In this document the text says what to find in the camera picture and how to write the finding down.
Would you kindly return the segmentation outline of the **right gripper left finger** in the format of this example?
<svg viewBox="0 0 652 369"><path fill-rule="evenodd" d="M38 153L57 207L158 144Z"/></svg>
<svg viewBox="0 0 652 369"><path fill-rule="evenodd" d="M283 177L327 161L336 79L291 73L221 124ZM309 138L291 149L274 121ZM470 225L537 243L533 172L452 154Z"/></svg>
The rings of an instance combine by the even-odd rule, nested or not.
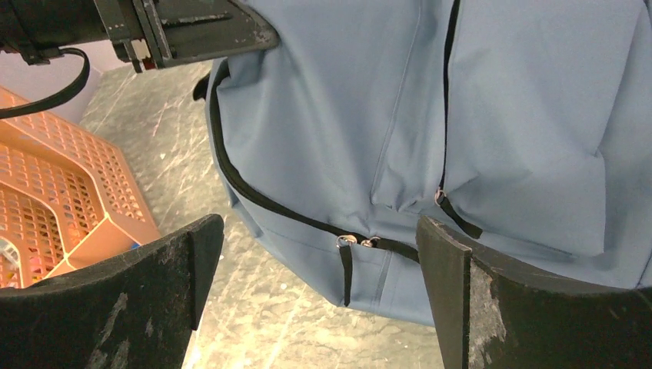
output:
<svg viewBox="0 0 652 369"><path fill-rule="evenodd" d="M180 368L224 240L210 214L139 248L1 291L3 368Z"/></svg>

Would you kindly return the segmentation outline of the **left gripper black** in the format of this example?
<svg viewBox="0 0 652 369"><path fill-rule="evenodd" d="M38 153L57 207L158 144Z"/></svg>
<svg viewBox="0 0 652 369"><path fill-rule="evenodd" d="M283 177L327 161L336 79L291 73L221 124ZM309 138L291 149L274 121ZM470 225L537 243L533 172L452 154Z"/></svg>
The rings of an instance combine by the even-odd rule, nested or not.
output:
<svg viewBox="0 0 652 369"><path fill-rule="evenodd" d="M279 36L240 1L1 3L1 49L30 65L47 64L65 47L102 40L141 72L267 50Z"/></svg>

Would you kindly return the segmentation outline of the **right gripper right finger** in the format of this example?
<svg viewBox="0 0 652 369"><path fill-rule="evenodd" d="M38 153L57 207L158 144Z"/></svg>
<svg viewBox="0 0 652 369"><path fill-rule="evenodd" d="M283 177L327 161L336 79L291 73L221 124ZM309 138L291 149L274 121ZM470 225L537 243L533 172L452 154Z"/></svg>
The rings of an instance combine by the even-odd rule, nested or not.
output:
<svg viewBox="0 0 652 369"><path fill-rule="evenodd" d="M649 368L651 290L590 284L430 218L421 270L446 368Z"/></svg>

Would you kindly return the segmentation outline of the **blue backpack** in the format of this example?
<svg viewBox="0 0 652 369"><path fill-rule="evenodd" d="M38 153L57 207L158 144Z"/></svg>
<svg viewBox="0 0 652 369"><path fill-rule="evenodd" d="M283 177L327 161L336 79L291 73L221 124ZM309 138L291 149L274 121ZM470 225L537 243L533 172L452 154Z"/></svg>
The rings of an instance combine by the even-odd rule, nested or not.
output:
<svg viewBox="0 0 652 369"><path fill-rule="evenodd" d="M436 219L594 284L651 284L648 1L253 1L280 43L218 59L211 148L253 238L347 306L433 322Z"/></svg>

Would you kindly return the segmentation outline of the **orange plastic desk organizer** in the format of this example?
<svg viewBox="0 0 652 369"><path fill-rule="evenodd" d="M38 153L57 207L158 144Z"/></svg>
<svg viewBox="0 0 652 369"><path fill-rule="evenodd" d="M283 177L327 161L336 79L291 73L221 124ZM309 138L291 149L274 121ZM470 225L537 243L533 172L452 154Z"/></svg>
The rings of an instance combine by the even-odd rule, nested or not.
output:
<svg viewBox="0 0 652 369"><path fill-rule="evenodd" d="M2 120L2 287L26 288L159 237L117 147L48 111Z"/></svg>

